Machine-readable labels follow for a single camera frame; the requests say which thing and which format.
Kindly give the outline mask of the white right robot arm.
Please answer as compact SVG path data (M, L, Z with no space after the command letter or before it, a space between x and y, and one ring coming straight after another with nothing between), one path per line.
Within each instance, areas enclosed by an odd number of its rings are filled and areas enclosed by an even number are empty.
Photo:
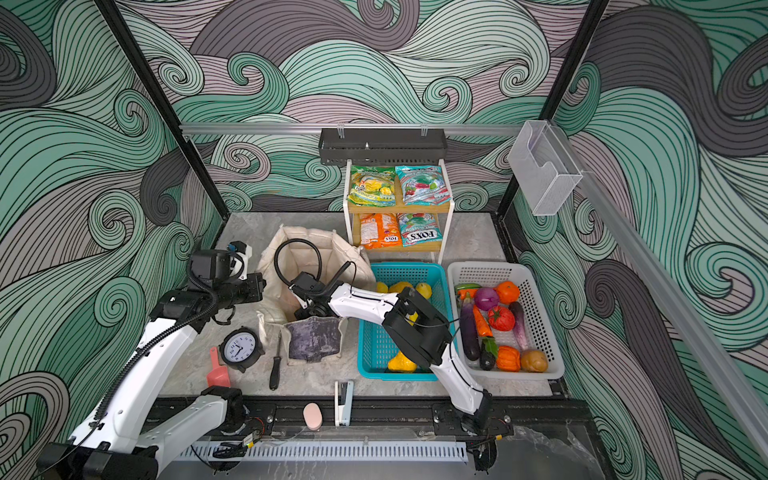
M418 367L430 370L447 391L465 431L487 432L492 394L459 359L450 321L414 288L377 293L341 280L351 267L345 262L327 282L302 271L292 280L277 276L299 300L299 314L357 318L383 327L396 347Z

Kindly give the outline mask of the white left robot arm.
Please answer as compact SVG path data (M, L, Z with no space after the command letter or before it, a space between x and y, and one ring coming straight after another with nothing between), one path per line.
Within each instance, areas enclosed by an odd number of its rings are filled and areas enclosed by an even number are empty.
M43 448L35 478L155 479L205 434L244 430L242 393L222 386L204 389L148 432L142 428L175 365L216 314L262 300L266 282L249 272L251 257L251 247L240 241L191 255L185 286L159 298L134 353L97 407L66 441Z

